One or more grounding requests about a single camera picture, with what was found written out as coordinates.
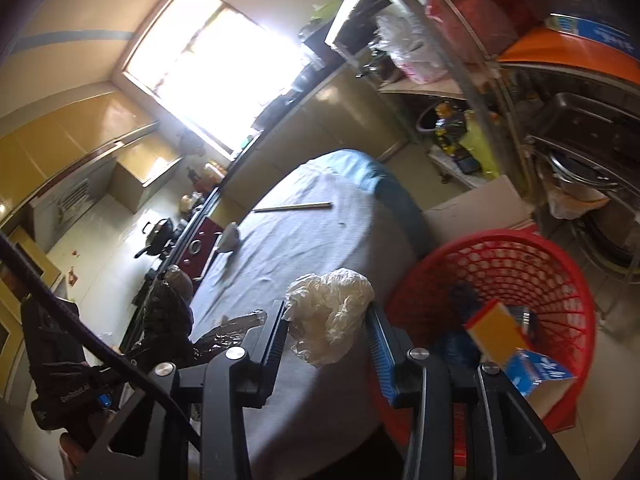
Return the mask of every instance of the pot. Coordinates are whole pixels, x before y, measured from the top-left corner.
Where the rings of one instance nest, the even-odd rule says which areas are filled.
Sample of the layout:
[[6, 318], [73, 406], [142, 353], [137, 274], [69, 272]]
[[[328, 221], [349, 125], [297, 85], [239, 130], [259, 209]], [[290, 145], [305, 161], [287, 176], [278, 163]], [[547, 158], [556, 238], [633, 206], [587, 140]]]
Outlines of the pot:
[[[142, 232], [145, 233], [146, 228], [151, 225], [151, 222], [147, 222], [142, 228]], [[167, 242], [172, 238], [174, 234], [174, 222], [170, 218], [163, 218], [156, 223], [151, 229], [149, 234], [146, 235], [145, 248], [139, 250], [134, 258], [139, 258], [143, 254], [149, 256], [158, 256], [164, 249]]]

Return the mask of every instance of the blue stripe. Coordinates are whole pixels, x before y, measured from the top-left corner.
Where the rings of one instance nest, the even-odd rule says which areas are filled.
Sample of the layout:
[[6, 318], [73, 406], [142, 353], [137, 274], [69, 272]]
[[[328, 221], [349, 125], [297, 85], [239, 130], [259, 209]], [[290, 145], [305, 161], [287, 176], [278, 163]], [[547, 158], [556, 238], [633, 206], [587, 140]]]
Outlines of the blue stripe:
[[133, 32], [126, 30], [56, 30], [55, 32], [43, 32], [34, 36], [26, 36], [15, 42], [11, 53], [15, 54], [22, 50], [45, 46], [53, 43], [66, 43], [67, 41], [87, 41], [87, 40], [118, 40], [129, 41], [133, 37]]

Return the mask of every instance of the wooden stick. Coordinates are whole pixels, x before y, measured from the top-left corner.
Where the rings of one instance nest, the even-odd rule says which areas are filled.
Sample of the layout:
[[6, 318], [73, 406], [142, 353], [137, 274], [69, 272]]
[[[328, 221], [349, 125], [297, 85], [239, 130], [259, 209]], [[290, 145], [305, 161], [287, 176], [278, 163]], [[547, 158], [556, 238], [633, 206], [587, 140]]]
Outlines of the wooden stick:
[[272, 207], [258, 207], [251, 209], [254, 213], [266, 213], [269, 211], [288, 211], [289, 209], [331, 209], [334, 206], [333, 202], [309, 202], [306, 204], [288, 204], [288, 205], [275, 205]]

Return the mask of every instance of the floor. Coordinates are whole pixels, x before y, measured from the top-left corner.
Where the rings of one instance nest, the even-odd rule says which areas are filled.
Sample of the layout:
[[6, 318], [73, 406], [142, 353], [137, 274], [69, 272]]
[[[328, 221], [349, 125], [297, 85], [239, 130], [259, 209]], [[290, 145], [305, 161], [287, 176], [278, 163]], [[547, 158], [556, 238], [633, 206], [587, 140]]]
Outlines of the floor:
[[[424, 149], [409, 144], [386, 166], [421, 209], [433, 207], [466, 189], [441, 184]], [[621, 283], [593, 267], [582, 254], [568, 224], [551, 239], [578, 264], [598, 306], [607, 310]], [[640, 439], [640, 285], [630, 286], [614, 313], [600, 322], [587, 382], [578, 400], [576, 426], [554, 436], [581, 480], [612, 480]]]
[[[63, 235], [50, 250], [49, 257], [67, 273], [73, 268], [78, 277], [73, 286], [67, 281], [68, 298], [78, 305], [81, 320], [104, 342], [117, 346], [134, 312], [131, 300], [155, 256], [134, 259], [145, 246], [142, 227], [147, 221], [178, 217], [178, 201], [188, 192], [189, 181], [174, 178], [161, 188], [136, 214], [132, 214], [111, 195], [106, 195]], [[87, 354], [87, 361], [96, 359]], [[35, 399], [32, 385], [28, 406]], [[63, 480], [58, 439], [62, 430], [42, 431], [31, 410], [2, 413], [10, 420], [8, 429], [30, 465], [49, 480]]]

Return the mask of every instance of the orange surface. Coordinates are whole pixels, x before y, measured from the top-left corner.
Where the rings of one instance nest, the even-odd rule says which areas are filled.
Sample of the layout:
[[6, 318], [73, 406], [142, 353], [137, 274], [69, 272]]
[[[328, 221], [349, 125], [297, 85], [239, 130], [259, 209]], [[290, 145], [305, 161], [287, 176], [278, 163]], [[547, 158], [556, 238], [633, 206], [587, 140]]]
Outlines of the orange surface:
[[640, 84], [638, 62], [596, 41], [537, 27], [511, 45], [500, 62], [553, 63], [602, 72]]

